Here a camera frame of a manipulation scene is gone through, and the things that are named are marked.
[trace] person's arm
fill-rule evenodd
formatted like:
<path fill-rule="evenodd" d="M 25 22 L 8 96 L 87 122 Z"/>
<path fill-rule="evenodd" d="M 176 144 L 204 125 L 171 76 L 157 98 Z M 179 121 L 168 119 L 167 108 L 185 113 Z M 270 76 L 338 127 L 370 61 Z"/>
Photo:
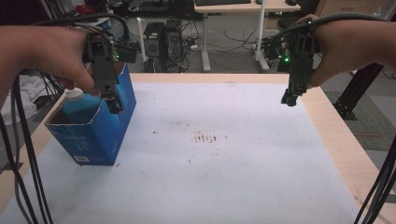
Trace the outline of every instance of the person's arm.
<path fill-rule="evenodd" d="M 310 85 L 317 87 L 343 72 L 380 63 L 396 71 L 396 23 L 384 21 L 332 21 L 315 30 L 322 60 Z"/>
<path fill-rule="evenodd" d="M 18 73 L 25 68 L 50 73 L 67 89 L 75 83 L 92 92 L 94 83 L 82 63 L 87 32 L 65 27 L 0 26 L 0 108 Z"/>

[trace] table leg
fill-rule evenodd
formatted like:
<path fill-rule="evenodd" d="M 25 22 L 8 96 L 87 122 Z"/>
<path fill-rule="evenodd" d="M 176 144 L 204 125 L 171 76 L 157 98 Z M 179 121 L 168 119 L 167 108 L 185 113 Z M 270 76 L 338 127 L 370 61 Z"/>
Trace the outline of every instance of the table leg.
<path fill-rule="evenodd" d="M 268 12 L 265 12 L 265 0 L 262 0 L 262 10 L 260 11 L 260 20 L 259 20 L 259 39 L 257 40 L 257 46 L 256 50 L 254 52 L 255 54 L 255 59 L 260 63 L 260 66 L 262 67 L 262 71 L 269 71 L 270 67 L 268 66 L 267 61 L 265 60 L 265 55 L 263 55 L 262 52 L 262 33 L 263 29 L 267 23 L 268 20 Z"/>
<path fill-rule="evenodd" d="M 207 45 L 206 45 L 206 23 L 207 23 L 207 13 L 204 13 L 204 18 L 203 18 L 203 44 L 202 44 L 202 63 L 204 66 L 204 72 L 209 73 L 210 72 L 210 62 L 209 62 L 209 55 L 207 53 Z"/>

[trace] blue box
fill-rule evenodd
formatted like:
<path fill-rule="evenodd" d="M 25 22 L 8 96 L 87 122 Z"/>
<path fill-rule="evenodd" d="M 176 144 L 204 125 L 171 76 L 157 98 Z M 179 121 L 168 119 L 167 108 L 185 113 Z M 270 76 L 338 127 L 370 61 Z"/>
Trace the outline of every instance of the blue box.
<path fill-rule="evenodd" d="M 45 122 L 48 130 L 79 165 L 113 165 L 119 153 L 136 99 L 127 65 L 118 64 L 116 68 L 120 82 L 117 91 L 123 111 L 110 114 L 103 101 L 89 123 L 68 124 L 62 112 L 63 100 Z"/>

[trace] carpet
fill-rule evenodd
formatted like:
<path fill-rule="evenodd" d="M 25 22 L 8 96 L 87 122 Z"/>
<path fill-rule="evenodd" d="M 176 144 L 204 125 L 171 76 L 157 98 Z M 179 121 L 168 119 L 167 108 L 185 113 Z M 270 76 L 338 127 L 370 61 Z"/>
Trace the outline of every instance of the carpet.
<path fill-rule="evenodd" d="M 325 92 L 329 100 L 334 103 L 341 92 Z M 357 120 L 345 120 L 350 131 L 364 149 L 388 151 L 396 134 L 396 129 L 376 107 L 367 94 L 363 94 L 352 111 Z"/>

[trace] human hand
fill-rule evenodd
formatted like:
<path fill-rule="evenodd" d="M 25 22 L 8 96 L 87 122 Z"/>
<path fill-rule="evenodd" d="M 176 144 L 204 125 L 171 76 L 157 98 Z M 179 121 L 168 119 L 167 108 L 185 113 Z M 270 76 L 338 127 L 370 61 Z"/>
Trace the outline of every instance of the human hand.
<path fill-rule="evenodd" d="M 308 15 L 297 22 L 306 21 L 307 18 L 314 20 L 318 16 Z M 381 35 L 390 29 L 386 27 L 387 23 L 389 22 L 332 21 L 317 27 L 314 35 L 321 49 L 322 60 L 309 84 L 317 87 L 331 77 L 363 68 L 369 63 L 389 64 L 388 49 L 384 48 L 389 37 Z"/>
<path fill-rule="evenodd" d="M 69 90 L 77 85 L 86 92 L 96 94 L 92 77 L 82 63 L 87 31 L 67 27 L 24 29 L 36 30 L 31 38 L 39 41 L 30 50 L 30 68 L 52 74 Z"/>

